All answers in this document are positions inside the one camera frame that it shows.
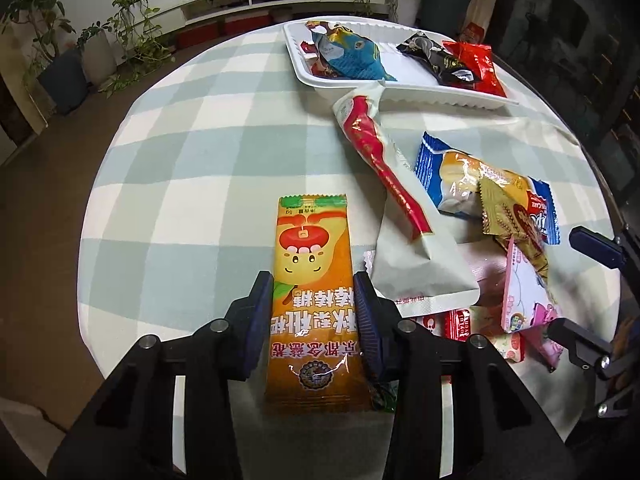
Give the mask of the orange snack packet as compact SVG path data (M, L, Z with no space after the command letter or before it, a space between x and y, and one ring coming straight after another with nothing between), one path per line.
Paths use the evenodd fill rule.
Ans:
M370 408L344 195L279 200L266 402L281 413Z

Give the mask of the blue cake snack packet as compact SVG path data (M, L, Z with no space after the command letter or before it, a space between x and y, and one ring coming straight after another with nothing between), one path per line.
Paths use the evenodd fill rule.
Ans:
M546 244L561 243L547 182L491 166L427 132L422 136L414 173L439 211L474 219L483 213L480 179L488 178L524 207Z

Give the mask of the white plastic tray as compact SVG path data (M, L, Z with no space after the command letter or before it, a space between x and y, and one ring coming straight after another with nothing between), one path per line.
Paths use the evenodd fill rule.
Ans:
M401 54L396 49L398 44L417 32L415 28L373 18L357 18L356 16L327 16L325 20L331 25L344 25L378 45L386 72L395 77L393 81L386 84L385 99L460 105L484 108L485 110L496 110L506 105L518 104L516 92L509 87L503 88L506 92L506 96L503 98L474 90L441 86L436 78L418 61ZM283 31L285 44L297 79L314 88L320 96L334 102L350 90L363 84L361 80L326 79L311 73L312 55L304 51L302 44L311 42L312 35L304 20L285 23Z

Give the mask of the red strawberry candy packet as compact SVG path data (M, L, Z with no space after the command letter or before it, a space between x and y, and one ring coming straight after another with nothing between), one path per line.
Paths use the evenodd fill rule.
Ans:
M525 344L519 333L507 333L500 324L501 307L470 307L471 330L484 335L503 356L512 363L525 359Z

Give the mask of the potted plant white pot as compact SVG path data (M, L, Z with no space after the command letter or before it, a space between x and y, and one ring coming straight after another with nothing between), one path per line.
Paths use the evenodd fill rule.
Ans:
M113 14L82 30L76 41L82 69L96 90L111 96L174 59L155 21L151 0L112 0Z

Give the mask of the checkered tablecloth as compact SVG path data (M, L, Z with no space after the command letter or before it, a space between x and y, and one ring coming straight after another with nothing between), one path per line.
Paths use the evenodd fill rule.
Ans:
M567 444L581 366L551 338L615 332L620 276L570 247L610 217L579 141L515 79L494 112L393 97L397 50L336 18L250 32L145 92L89 197L81 335L106 377L190 348L158 422L168 466L244 479L436 478L477 401L516 383Z

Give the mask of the red storage box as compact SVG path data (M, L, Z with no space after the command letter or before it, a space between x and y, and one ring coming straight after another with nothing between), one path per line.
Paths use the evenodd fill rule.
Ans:
M175 47L177 50L184 50L213 41L218 37L219 25L217 22L193 25L175 33Z
M273 23L270 13L266 10L245 12L227 16L222 25L224 36L238 36L255 29L268 27Z

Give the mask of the pale pink snack packet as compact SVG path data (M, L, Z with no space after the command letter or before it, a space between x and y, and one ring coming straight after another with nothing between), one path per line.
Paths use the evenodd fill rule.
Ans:
M363 257L374 290L404 318L495 304L506 278L506 253L492 240L457 244L426 235L398 250L382 245Z

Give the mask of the black snack packet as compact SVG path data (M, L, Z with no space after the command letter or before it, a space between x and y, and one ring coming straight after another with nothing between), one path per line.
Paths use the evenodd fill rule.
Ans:
M424 65L442 86L472 89L478 81L469 66L423 32L416 32L396 49Z

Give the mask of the gold biscuit packet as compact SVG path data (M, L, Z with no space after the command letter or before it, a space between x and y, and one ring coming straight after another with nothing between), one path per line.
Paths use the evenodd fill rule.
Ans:
M544 241L525 207L488 177L480 178L478 188L483 207L483 233L492 236L504 249L508 249L513 240L537 274L548 282L549 263Z

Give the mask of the white red long snack bag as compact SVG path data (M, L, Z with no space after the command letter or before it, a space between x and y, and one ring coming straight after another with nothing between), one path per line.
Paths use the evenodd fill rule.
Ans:
M376 120L384 90L381 81L370 82L333 105L344 135L387 192L372 285L404 318L465 309L480 299L480 285L408 160Z

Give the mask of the pink cartoon snack packet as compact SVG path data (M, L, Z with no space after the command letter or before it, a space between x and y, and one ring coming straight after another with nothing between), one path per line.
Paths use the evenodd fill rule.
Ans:
M555 370L563 347L548 336L548 326L561 316L562 310L546 283L511 238L506 252L501 328L508 334L521 335L550 370Z

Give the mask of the blue fish snack bag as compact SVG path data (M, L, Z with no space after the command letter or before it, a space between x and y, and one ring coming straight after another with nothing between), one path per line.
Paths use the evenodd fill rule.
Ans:
M386 72L378 45L342 24L327 21L306 21L311 42L300 46L313 54L310 70L314 76L326 79L387 80L396 78Z

